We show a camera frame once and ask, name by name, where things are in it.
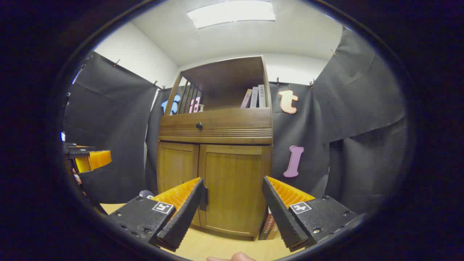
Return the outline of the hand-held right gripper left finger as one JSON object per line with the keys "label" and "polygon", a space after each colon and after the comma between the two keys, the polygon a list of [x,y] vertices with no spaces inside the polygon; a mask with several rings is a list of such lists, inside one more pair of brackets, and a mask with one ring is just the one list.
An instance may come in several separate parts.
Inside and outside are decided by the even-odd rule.
{"label": "hand-held right gripper left finger", "polygon": [[109,220],[139,241],[174,252],[205,191],[203,179],[196,177],[159,195],[140,194],[109,214]]}

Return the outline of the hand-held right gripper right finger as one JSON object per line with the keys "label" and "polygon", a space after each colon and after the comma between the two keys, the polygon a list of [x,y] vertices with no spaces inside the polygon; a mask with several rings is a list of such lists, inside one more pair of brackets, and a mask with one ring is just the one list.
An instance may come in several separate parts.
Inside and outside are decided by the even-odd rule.
{"label": "hand-held right gripper right finger", "polygon": [[262,193],[291,252],[326,241],[359,218],[328,195],[314,197],[269,176],[264,177]]}

